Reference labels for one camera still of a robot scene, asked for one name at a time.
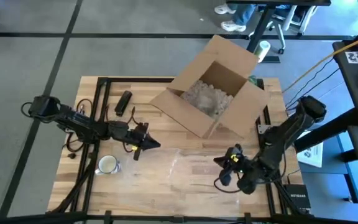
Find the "butcher block tabletop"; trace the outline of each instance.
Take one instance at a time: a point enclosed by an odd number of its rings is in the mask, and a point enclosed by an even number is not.
[[[93,100],[97,81],[98,77],[82,77],[73,106],[84,98]],[[149,104],[152,98],[164,91],[167,84],[155,83],[152,78],[150,83],[111,84],[108,119],[127,121],[135,106],[134,119],[149,123],[150,135],[161,143],[161,147],[143,151],[139,160],[135,161],[133,153],[126,153],[121,142],[112,139],[101,141],[98,160],[105,155],[113,155],[121,163],[121,171],[94,177],[88,214],[104,215],[106,210],[110,210],[113,215],[243,217],[244,213],[250,213],[252,217],[269,217],[265,185],[258,185],[251,195],[242,192],[225,194],[213,185],[221,171],[213,162],[214,157],[223,156],[235,143],[242,146],[245,155],[256,155],[259,150],[256,127],[246,138],[242,138],[224,126],[218,126],[209,139],[201,139]],[[280,83],[277,78],[264,78],[264,86],[269,94],[268,111],[272,125],[279,125],[287,119]],[[123,117],[117,117],[114,108],[125,90],[131,91],[133,96]],[[96,119],[102,109],[102,97],[103,92]],[[84,105],[85,114],[89,116],[91,107],[87,102]],[[130,127],[134,128],[135,124],[131,122]],[[65,147],[62,149],[48,210],[56,208],[74,186],[81,152],[70,159],[70,152]],[[286,156],[287,174],[298,170],[294,148],[287,149]],[[290,181],[292,184],[303,184],[301,173],[292,174]],[[237,177],[233,174],[230,186],[220,186],[225,190],[237,190],[236,182]],[[278,193],[273,184],[272,188],[276,212],[279,212]],[[85,187],[80,192],[78,210],[82,208],[84,191]]]

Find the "mug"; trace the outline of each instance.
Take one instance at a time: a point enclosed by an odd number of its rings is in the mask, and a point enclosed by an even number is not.
[[[103,156],[98,162],[98,168],[94,171],[96,175],[115,174],[121,170],[119,161],[111,155]]]

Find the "office chair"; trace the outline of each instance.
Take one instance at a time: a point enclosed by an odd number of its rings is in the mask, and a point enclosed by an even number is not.
[[[315,14],[317,6],[292,6],[290,9],[276,9],[272,20],[267,24],[266,29],[272,31],[275,28],[278,39],[281,42],[282,48],[278,50],[279,54],[284,54],[285,39],[283,30],[288,30],[290,27],[298,32],[298,37],[301,37],[309,24],[310,18]]]

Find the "white sneaker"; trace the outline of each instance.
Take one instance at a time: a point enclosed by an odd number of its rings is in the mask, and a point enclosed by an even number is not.
[[[227,6],[227,4],[223,4],[221,6],[216,6],[214,11],[219,15],[223,15],[223,14],[226,14],[226,13],[234,14],[236,12],[236,10],[231,10],[229,8],[229,6]]]
[[[244,32],[247,29],[247,26],[237,25],[233,21],[222,22],[221,27],[222,29],[228,32],[233,32],[233,31]]]

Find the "cardboard box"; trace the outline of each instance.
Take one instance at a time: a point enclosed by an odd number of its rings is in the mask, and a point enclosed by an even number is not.
[[[257,61],[254,54],[215,35],[194,61],[150,103],[201,138],[210,137],[219,124],[244,137],[255,128],[255,121],[268,100],[267,93],[247,79]],[[234,96],[218,119],[180,98],[197,80]]]

